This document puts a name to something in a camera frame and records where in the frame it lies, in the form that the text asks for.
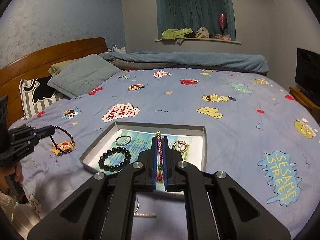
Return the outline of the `wooden tv stand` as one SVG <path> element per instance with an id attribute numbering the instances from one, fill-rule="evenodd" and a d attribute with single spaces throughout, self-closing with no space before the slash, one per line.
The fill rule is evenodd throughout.
<path id="1" fill-rule="evenodd" d="M 298 88 L 289 87 L 289 93 L 294 97 L 294 99 L 304 106 L 313 118 L 319 124 L 320 122 L 320 107 L 319 105 L 313 103 L 306 95 L 304 95 Z"/>

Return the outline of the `rolled blue grey blanket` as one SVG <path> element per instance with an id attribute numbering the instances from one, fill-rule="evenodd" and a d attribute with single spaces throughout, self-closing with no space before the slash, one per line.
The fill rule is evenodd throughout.
<path id="1" fill-rule="evenodd" d="M 101 53 L 100 57 L 122 70 L 198 68 L 267 75 L 269 68 L 262 55 L 185 51 L 173 53 Z"/>

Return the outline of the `wooden window sill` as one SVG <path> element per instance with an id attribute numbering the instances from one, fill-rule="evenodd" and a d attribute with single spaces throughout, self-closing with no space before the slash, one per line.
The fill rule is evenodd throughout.
<path id="1" fill-rule="evenodd" d="M 240 41 L 222 40 L 222 39 L 217 39 L 217 38 L 195 38 L 195 37 L 189 37 L 189 38 L 178 39 L 178 40 L 170 40 L 170 39 L 156 39 L 155 40 L 155 42 L 175 42 L 175 43 L 178 43 L 178 44 L 182 44 L 185 41 L 219 42 L 219 43 L 242 45 L 242 42 L 240 42 Z"/>

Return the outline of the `olive green pillow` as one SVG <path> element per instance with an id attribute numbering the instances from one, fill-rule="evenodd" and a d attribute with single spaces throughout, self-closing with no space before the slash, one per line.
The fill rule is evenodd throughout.
<path id="1" fill-rule="evenodd" d="M 67 60 L 59 63 L 52 64 L 49 69 L 48 73 L 54 77 L 57 76 L 61 71 L 63 71 L 66 67 L 68 67 L 70 64 L 78 61 L 79 59 L 74 59 L 74 60 Z"/>

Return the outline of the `pink plush on sill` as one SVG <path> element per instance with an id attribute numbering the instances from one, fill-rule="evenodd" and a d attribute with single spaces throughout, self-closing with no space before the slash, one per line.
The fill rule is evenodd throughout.
<path id="1" fill-rule="evenodd" d="M 215 38 L 219 39 L 219 40 L 224 40 L 224 41 L 231 41 L 232 40 L 230 35 L 216 34 Z"/>

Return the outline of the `pink balloon on stand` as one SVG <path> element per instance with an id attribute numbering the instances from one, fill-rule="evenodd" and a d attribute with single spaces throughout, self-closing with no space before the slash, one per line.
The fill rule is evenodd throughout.
<path id="1" fill-rule="evenodd" d="M 220 29 L 222 31 L 222 35 L 224 35 L 224 31 L 225 31 L 225 29 L 227 27 L 227 18 L 225 16 L 225 14 L 220 14 L 218 16 L 218 24 L 219 24 L 219 27 L 220 27 Z"/>

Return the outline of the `teal curtain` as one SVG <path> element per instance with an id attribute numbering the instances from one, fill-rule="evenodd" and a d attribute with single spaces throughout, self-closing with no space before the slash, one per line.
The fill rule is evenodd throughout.
<path id="1" fill-rule="evenodd" d="M 222 34 L 218 16 L 225 14 L 225 35 L 236 40 L 235 16 L 232 0 L 156 0 L 158 37 L 167 29 L 190 28 L 197 31 L 204 27 L 210 35 Z"/>

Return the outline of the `beige cloth on sill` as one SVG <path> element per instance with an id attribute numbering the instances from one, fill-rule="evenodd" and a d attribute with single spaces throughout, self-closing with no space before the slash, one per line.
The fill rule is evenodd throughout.
<path id="1" fill-rule="evenodd" d="M 195 33 L 196 38 L 210 38 L 208 29 L 201 27 Z"/>

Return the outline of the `white plastic bag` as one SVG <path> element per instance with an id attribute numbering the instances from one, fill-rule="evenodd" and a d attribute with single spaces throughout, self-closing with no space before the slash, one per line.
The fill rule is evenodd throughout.
<path id="1" fill-rule="evenodd" d="M 117 53 L 121 53 L 121 54 L 126 54 L 126 48 L 122 47 L 122 48 L 118 48 L 115 44 L 112 45 L 111 48 L 108 48 L 109 52 L 117 52 Z"/>

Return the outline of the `striped black white pillow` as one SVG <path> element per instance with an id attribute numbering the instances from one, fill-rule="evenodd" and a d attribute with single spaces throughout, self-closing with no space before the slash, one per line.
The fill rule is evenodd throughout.
<path id="1" fill-rule="evenodd" d="M 38 115 L 46 107 L 65 98 L 63 94 L 47 85 L 51 78 L 50 75 L 31 80 L 20 80 L 19 90 L 25 120 Z"/>

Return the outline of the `blue printed paper liner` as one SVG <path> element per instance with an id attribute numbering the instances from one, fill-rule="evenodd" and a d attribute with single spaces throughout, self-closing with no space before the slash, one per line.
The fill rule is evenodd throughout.
<path id="1" fill-rule="evenodd" d="M 138 160 L 138 155 L 152 147 L 155 132 L 142 132 L 132 129 L 116 128 L 99 140 L 84 157 L 83 163 L 95 171 L 102 171 L 100 158 L 113 147 L 124 147 L 130 151 L 131 162 Z M 180 152 L 183 161 L 195 165 L 199 170 L 206 169 L 206 147 L 203 135 L 186 135 L 182 133 L 162 133 L 156 138 L 157 173 L 160 165 L 164 164 L 165 146 L 163 138 L 168 140 L 168 148 Z"/>

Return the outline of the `cartoon print blue bedsheet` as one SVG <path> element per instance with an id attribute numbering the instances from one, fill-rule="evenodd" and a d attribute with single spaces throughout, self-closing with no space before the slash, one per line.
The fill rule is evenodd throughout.
<path id="1" fill-rule="evenodd" d="M 119 72 L 24 121 L 59 129 L 21 162 L 23 189 L 43 218 L 124 146 L 136 161 L 160 131 L 208 173 L 222 170 L 297 236 L 319 204 L 319 125 L 274 81 L 199 69 Z"/>

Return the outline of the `pearl bar hair clip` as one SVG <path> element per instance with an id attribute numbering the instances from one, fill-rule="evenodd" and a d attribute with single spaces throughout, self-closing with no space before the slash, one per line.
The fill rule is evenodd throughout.
<path id="1" fill-rule="evenodd" d="M 134 213 L 134 217 L 139 218 L 156 218 L 154 213 Z"/>

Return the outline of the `wooden headboard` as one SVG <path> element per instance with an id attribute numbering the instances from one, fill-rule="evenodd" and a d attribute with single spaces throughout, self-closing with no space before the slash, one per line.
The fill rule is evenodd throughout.
<path id="1" fill-rule="evenodd" d="M 7 126 L 9 127 L 24 116 L 18 88 L 21 79 L 45 77 L 49 75 L 48 69 L 53 64 L 103 52 L 107 52 L 104 38 L 87 38 L 40 49 L 2 68 L 0 72 L 1 96 L 8 97 Z"/>

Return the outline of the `black television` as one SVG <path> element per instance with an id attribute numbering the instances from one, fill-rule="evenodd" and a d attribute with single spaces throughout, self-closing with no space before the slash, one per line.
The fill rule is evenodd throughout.
<path id="1" fill-rule="evenodd" d="M 319 99 L 319 54 L 297 48 L 295 83 Z"/>

